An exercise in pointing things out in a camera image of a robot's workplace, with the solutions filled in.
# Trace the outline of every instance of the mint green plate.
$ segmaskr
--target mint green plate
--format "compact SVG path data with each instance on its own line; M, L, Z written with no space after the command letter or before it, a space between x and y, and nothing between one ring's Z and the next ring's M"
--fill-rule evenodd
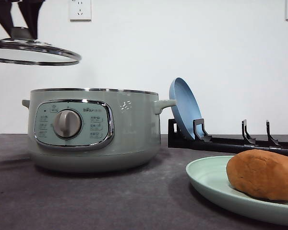
M232 156L201 158L186 171L193 187L211 202L249 218L288 226L288 201L266 201L235 190L229 183L226 165Z

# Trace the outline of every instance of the table surface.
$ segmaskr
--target table surface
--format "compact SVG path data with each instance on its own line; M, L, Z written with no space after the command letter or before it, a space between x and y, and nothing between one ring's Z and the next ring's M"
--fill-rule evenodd
M145 165L68 174L35 166L26 138L0 134L0 230L288 229L227 211L192 187L189 162L233 154L168 148L162 135L160 152Z

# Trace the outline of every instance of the bread roll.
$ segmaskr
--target bread roll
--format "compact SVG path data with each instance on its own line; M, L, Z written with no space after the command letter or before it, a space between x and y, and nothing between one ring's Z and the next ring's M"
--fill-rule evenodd
M288 157L263 150L248 150L226 166L229 182L258 198L288 200Z

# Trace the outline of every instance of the control panel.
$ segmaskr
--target control panel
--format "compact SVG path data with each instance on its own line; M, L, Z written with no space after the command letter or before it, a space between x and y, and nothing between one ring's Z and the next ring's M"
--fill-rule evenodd
M54 100L37 108L34 134L54 147L103 147L114 135L111 108L90 100Z

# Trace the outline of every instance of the black rack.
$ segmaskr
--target black rack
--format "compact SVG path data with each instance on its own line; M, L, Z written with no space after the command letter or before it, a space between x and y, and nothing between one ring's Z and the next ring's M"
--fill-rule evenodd
M247 131L246 120L242 121L243 139L217 138L209 135L204 128L204 119L193 120L193 132L195 140L186 139L177 125L175 131L175 119L168 120L168 147L181 149L206 150L216 152L239 153L246 150L267 150L288 156L288 142L278 141L270 135L270 123L266 121L268 140L256 140ZM204 136L201 137L196 126L201 125Z

